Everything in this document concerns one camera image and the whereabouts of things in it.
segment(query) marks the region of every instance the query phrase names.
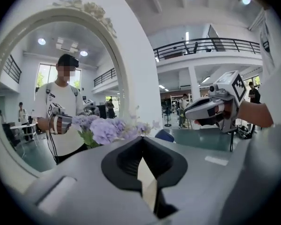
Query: round ceiling light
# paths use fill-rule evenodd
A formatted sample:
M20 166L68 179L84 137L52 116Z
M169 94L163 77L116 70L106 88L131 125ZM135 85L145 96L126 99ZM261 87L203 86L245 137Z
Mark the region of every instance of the round ceiling light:
M81 51L80 55L83 56L83 57L86 57L88 55L88 53L86 51Z
M45 41L45 39L43 39L43 38L40 38L37 42L38 42L40 45L45 45L45 44L46 44L46 41Z
M245 5L248 5L251 2L251 0L242 0L242 1L243 1L243 4L245 4Z

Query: white ornate mirror frame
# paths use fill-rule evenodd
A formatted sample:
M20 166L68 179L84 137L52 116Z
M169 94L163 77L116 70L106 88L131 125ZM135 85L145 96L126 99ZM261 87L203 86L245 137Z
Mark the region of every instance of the white ornate mirror frame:
M112 27L111 20L104 17L103 8L97 6L95 3L83 4L81 0L62 0L58 3L53 3L53 6L48 9L22 21L10 31L0 44L0 74L8 55L23 37L34 29L53 22L77 23L88 28L99 37L110 54L116 69L119 90L121 91L120 117L124 116L123 111L125 109L133 113L133 110L131 111L130 108L134 105L129 104L128 78L120 48L117 44L117 34ZM36 178L41 176L40 172L26 164L12 149L4 134L1 122L0 176L2 181L15 187L20 192L24 192Z

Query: black railing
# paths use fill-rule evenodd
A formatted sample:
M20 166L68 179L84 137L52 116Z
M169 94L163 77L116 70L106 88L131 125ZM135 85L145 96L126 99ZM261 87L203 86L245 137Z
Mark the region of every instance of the black railing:
M104 83L106 80L112 79L116 76L117 76L116 70L114 68L112 68L111 70L109 70L106 73L103 73L101 76L97 77L94 80L94 84L95 84L95 86L98 86L99 84Z
M231 39L231 38L199 38L188 41L181 41L153 49L155 59L157 61L170 59L194 53L209 53L209 52L251 52L254 54L260 53L258 43Z
M6 60L6 63L3 67L3 70L12 78L14 79L17 83L20 81L20 76L22 71L16 64L14 58L12 55L9 55L9 57Z

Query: white table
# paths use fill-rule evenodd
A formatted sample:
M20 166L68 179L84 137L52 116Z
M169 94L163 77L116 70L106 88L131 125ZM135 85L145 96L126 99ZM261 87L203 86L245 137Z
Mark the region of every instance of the white table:
M31 130L32 130L32 133L26 133L26 134L24 134L24 133L21 133L21 129L22 128L31 128ZM29 124L29 125L19 125L19 126L13 126L13 127L10 127L10 129L11 130L17 130L18 131L18 135L19 135L19 138L20 138L20 141L21 141L21 146L22 146L22 148L23 148L23 155L22 155L22 158L25 156L25 149L24 149L24 147L23 147L23 145L22 145L22 138L24 137L24 136L28 136L28 135L32 135L33 136L33 138L34 138L34 143L36 144L36 146L37 146L37 142L39 143L39 139L38 139L38 136L37 136L37 129L36 129L36 123L33 123L33 124Z

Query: black tripod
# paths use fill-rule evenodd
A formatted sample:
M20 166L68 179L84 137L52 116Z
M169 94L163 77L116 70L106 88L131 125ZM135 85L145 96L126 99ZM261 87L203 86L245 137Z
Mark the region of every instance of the black tripod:
M165 124L164 126L165 127L170 127L170 126L172 126L171 124L169 124L169 107L167 107L166 108L166 110L165 110L165 114L167 115L167 124Z

